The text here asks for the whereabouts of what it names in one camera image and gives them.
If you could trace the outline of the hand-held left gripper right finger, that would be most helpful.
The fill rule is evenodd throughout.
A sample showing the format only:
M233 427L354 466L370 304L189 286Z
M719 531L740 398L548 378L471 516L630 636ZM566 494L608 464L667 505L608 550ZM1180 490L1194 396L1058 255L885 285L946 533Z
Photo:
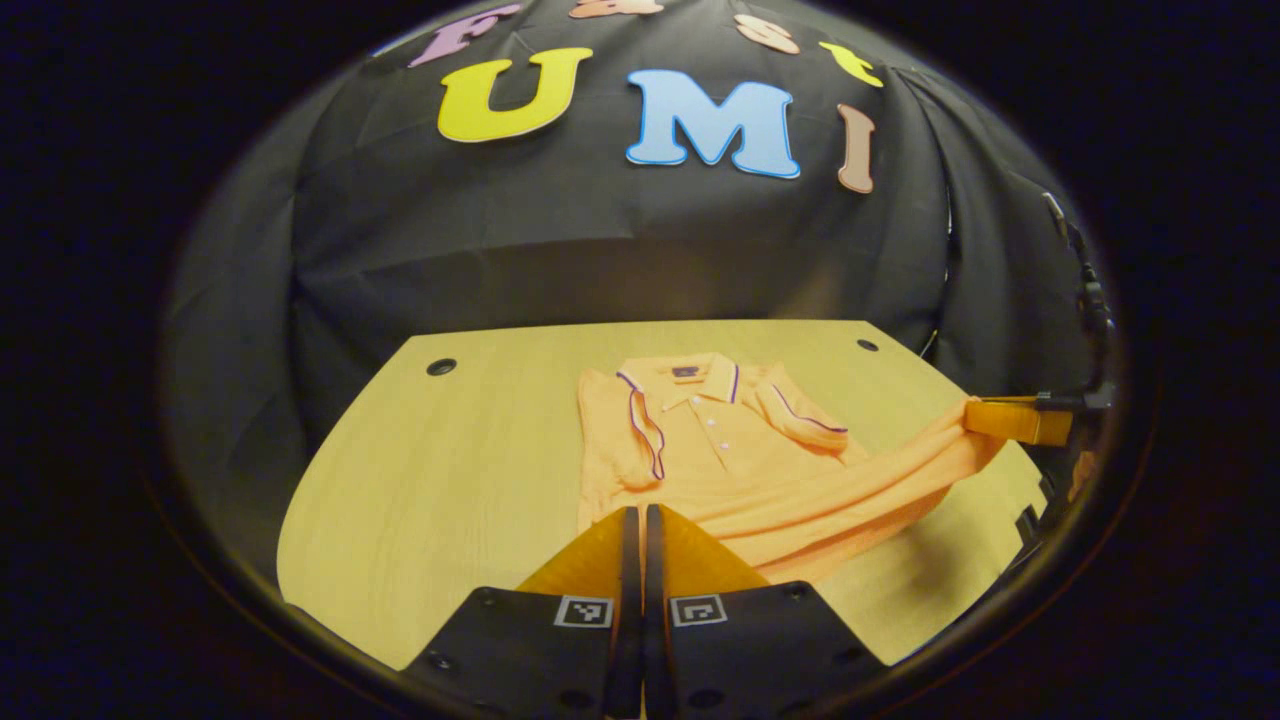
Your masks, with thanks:
M814 719L886 666L808 582L767 580L696 523L645 512L650 719Z

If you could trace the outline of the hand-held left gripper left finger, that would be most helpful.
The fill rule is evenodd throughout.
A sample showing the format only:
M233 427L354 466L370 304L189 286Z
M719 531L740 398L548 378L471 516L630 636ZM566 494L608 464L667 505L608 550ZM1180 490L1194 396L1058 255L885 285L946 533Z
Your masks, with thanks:
M595 523L513 589L474 589L404 670L471 719L636 717L640 514Z

